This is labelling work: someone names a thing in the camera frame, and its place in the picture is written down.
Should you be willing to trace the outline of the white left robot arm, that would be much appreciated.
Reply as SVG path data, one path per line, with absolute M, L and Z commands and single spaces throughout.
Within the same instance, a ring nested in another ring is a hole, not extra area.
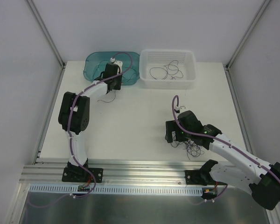
M 122 61 L 114 59 L 89 87 L 80 93 L 64 93 L 58 123 L 67 134 L 70 157 L 63 170 L 63 182 L 101 182 L 99 172 L 89 169 L 84 132 L 90 122 L 91 102 L 112 90 L 120 90 L 122 66 Z

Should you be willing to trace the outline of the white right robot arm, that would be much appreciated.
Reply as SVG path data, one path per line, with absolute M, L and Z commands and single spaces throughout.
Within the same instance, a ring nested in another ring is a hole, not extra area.
M 213 125 L 202 125 L 192 111 L 173 110 L 174 120 L 166 122 L 165 139 L 189 141 L 195 147 L 203 147 L 216 153 L 233 167 L 218 161 L 205 162 L 192 181 L 201 185 L 222 182 L 251 195 L 256 203 L 273 210 L 280 203 L 280 163 L 271 164 L 237 147 Z

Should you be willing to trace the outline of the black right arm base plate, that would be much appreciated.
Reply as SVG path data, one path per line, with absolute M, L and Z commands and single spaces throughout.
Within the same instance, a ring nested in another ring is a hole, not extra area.
M 185 182 L 187 185 L 215 185 L 216 181 L 212 179 L 206 171 L 185 170 Z

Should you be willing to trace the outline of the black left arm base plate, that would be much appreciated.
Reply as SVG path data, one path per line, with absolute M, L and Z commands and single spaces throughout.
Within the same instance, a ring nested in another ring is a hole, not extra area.
M 91 172 L 96 180 L 96 183 L 101 183 L 103 179 L 103 169 L 102 168 L 88 168 L 88 172 L 80 167 L 65 167 L 62 175 L 62 182 L 88 182 L 89 178 L 91 183 L 94 183 L 93 177 L 90 175 Z

